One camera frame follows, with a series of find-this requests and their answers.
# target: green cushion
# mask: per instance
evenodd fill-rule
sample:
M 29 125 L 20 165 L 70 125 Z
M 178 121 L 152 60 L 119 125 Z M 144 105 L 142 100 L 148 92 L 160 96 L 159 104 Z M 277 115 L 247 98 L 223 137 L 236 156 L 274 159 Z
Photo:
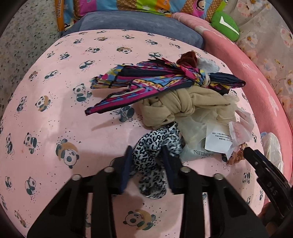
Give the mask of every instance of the green cushion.
M 211 26 L 231 41 L 236 41 L 239 38 L 239 29 L 235 21 L 222 11 L 217 11 L 213 14 Z

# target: gray speckled fabric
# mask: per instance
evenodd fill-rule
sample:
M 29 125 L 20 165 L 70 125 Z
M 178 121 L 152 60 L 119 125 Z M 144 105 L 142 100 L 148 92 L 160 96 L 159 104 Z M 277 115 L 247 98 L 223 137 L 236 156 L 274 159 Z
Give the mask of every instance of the gray speckled fabric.
M 28 0 L 0 37 L 0 117 L 25 73 L 59 38 L 54 0 Z

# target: clothing pile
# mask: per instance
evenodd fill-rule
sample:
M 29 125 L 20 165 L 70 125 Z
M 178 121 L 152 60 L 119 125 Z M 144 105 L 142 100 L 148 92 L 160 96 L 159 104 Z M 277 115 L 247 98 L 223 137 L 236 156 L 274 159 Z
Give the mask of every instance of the clothing pile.
M 245 86 L 245 82 L 218 70 L 214 62 L 198 59 L 195 52 L 190 51 L 182 54 L 176 63 L 155 58 L 137 65 L 119 64 L 91 79 L 92 89 L 126 89 L 109 94 L 87 108 L 86 115 L 138 102 L 143 123 L 154 129 L 138 141 L 133 151 L 132 175 L 142 174 L 139 189 L 148 198 L 158 199 L 166 194 L 166 178 L 160 161 L 162 145 L 168 147 L 172 156 L 179 156 L 186 148 L 202 143 L 207 136 L 207 123 L 230 125 L 234 135 L 243 126 L 250 131 L 247 114 L 238 112 L 244 119 L 236 122 L 239 98 L 228 94 L 230 89 Z M 233 153 L 230 163 L 240 161 L 241 155 L 238 159 Z

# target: brown scrunchie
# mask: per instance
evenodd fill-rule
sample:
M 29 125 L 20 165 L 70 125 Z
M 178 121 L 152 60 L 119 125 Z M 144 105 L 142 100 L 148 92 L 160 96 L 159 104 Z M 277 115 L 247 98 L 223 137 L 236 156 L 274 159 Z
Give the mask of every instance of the brown scrunchie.
M 182 54 L 181 58 L 178 59 L 176 63 L 180 65 L 196 68 L 197 66 L 196 54 L 193 51 L 188 51 Z

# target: colorful scarf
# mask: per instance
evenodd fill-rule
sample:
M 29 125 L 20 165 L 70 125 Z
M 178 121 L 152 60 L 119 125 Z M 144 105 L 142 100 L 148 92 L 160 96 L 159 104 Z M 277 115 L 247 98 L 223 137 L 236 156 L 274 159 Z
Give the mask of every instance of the colorful scarf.
M 192 85 L 210 88 L 220 94 L 229 89 L 243 87 L 245 82 L 232 74 L 206 74 L 203 70 L 179 65 L 166 59 L 142 61 L 136 66 L 119 64 L 106 74 L 92 78 L 91 89 L 126 89 L 109 94 L 93 107 L 85 110 L 86 115 L 104 113 L 153 97 L 165 90 L 188 88 Z

